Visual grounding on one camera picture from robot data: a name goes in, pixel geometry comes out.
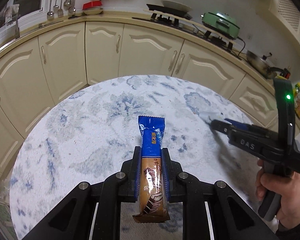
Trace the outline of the person's right hand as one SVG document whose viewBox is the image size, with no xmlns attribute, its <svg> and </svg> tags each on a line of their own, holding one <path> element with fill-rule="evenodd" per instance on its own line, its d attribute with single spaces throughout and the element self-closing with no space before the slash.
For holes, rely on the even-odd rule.
<svg viewBox="0 0 300 240">
<path fill-rule="evenodd" d="M 300 224 L 300 174 L 294 172 L 290 178 L 282 178 L 264 171 L 263 160 L 257 165 L 261 168 L 256 175 L 256 196 L 263 200 L 267 190 L 281 195 L 281 208 L 276 217 L 288 230 Z"/>
</svg>

